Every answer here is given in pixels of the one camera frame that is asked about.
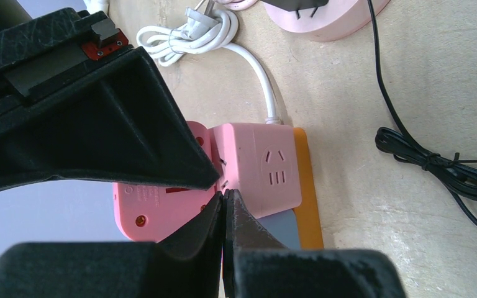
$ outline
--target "pink cable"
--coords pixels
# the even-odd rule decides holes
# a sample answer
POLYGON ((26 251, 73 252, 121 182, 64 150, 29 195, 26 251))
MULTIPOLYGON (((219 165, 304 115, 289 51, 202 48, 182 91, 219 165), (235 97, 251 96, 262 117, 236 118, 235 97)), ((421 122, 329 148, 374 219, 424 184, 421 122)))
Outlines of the pink cable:
POLYGON ((243 11, 257 3, 258 0, 215 0, 216 3, 224 5, 225 8, 232 11, 243 11))

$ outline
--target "cable strain relief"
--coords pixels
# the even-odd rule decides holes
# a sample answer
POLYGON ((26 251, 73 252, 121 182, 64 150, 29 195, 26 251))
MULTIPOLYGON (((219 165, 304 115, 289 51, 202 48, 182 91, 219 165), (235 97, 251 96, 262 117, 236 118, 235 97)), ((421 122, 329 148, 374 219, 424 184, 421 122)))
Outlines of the cable strain relief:
POLYGON ((283 122, 281 121, 281 119, 279 119, 279 117, 277 116, 266 118, 266 124, 282 124, 282 123, 283 122))

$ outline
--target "black cable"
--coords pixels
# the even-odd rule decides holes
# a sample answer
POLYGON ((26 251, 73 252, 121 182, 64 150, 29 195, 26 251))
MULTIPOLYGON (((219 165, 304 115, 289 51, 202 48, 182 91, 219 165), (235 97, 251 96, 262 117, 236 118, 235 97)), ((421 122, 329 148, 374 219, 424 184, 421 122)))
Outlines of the black cable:
POLYGON ((477 160, 459 160, 459 153, 455 154, 454 160, 441 157, 438 153, 433 153, 423 148, 409 134, 405 125, 401 122, 398 113, 396 113, 383 82, 381 57, 379 54, 378 23, 372 0, 368 0, 368 7, 370 8, 372 28, 374 30, 376 72, 379 88, 390 114, 400 131, 399 133, 386 127, 381 127, 376 135, 376 146, 385 153, 393 154, 397 161, 421 166, 422 169, 436 176, 451 192, 465 215, 477 226, 477 218, 460 198, 462 196, 477 201, 477 169, 463 165, 464 163, 477 163, 477 160))

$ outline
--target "beige tabletop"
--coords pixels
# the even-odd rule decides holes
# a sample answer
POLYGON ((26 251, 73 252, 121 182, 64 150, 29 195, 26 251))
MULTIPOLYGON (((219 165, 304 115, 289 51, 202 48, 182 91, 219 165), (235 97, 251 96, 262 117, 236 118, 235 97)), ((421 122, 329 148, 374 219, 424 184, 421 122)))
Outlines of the beige tabletop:
MULTIPOLYGON (((197 0, 111 2, 135 44, 145 25, 183 24, 197 0)), ((262 3, 238 17, 235 42, 265 66, 285 123, 308 134, 325 247, 386 253, 410 297, 477 297, 477 228, 432 175, 375 147, 377 129, 393 126, 371 27, 315 43, 278 28, 262 3)), ((413 136, 443 156, 477 158, 477 1, 391 0, 378 22, 386 84, 413 136)), ((212 127, 266 117, 257 77, 231 51, 160 70, 189 120, 212 127)))

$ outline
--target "screw hole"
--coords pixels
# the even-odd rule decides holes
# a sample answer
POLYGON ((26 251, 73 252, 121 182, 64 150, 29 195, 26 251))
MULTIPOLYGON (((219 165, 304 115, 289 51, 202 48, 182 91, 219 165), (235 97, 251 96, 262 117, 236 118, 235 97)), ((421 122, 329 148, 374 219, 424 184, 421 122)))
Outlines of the screw hole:
POLYGON ((147 223, 147 218, 144 215, 136 217, 136 226, 143 227, 147 223))

